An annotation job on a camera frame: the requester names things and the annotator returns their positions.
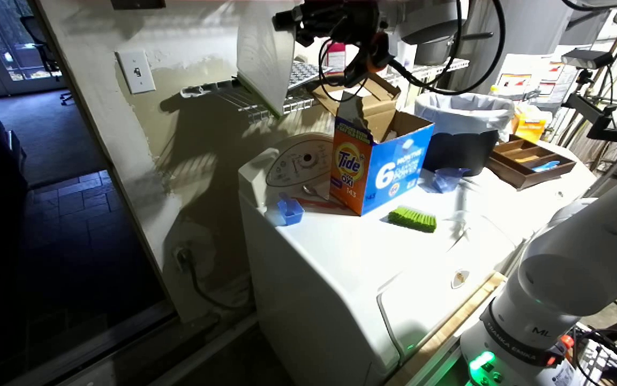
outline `wooden tray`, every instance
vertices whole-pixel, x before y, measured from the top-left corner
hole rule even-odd
[[[512,138],[492,148],[485,168],[514,188],[527,188],[567,173],[574,161],[537,144]]]

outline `bin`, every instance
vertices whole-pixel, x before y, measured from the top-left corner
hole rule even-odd
[[[415,98],[413,114],[435,124],[423,169],[460,169],[475,177],[489,161],[495,144],[512,134],[512,102],[489,94],[432,94]]]

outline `white wall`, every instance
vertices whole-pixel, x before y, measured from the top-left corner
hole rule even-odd
[[[267,144],[318,121],[302,123],[306,114],[296,114],[277,126],[250,123],[216,97],[178,97],[183,86],[236,75],[237,3],[166,0],[158,10],[114,10],[108,0],[36,0],[36,6],[114,161],[166,294],[181,322],[202,317],[207,305],[174,250],[193,250],[204,288],[244,276],[236,172]],[[145,51],[157,93],[126,91],[119,49]]]

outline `detergent box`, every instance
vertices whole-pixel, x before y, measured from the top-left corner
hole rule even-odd
[[[334,119],[330,196],[367,215],[420,184],[432,123],[405,111],[368,121],[361,98],[343,102]]]

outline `green sponge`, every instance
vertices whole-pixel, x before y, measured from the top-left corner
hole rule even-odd
[[[428,232],[428,235],[432,235],[436,230],[436,220],[432,215],[423,215],[423,213],[402,208],[402,206],[392,211],[388,215],[388,222],[402,226],[402,227]]]

